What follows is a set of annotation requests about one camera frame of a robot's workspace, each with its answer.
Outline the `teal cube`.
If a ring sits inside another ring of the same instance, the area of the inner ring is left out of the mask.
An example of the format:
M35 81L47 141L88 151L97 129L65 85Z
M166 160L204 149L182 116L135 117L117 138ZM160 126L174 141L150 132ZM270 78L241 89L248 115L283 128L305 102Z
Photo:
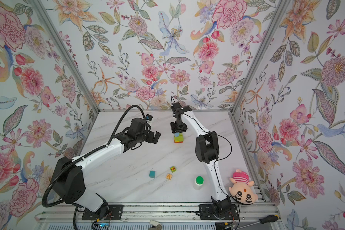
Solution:
M150 171L149 172L149 177L154 178L155 177L155 171Z

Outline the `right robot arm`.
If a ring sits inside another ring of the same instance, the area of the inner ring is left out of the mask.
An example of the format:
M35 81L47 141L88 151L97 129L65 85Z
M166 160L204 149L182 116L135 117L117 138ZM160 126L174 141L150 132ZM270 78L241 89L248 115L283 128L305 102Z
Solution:
M217 219L224 219L224 216L232 208L232 201L231 196L223 186L219 172L218 134L206 129L196 118L191 107L181 106L179 102L176 102L172 104L171 109L175 118L175 121L170 123L172 133L182 134L187 130L192 130L196 134L195 154L205 166L208 179L213 186L211 215Z

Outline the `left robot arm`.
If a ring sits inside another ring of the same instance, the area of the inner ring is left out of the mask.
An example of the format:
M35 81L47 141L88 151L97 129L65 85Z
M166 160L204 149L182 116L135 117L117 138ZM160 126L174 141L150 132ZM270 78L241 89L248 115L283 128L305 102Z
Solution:
M134 118L129 127L113 134L106 144L72 159L60 159L47 191L55 191L61 198L60 203L84 208L94 215L106 215L109 212L107 201L87 188L84 178L103 163L128 150L137 149L144 142L157 144L161 134L151 131L152 119L152 115Z

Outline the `green block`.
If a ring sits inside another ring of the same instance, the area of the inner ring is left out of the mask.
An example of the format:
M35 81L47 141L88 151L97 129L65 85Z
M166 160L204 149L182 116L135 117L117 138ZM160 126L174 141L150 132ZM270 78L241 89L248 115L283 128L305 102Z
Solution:
M174 141L184 141L183 135L180 135L179 137L174 137Z

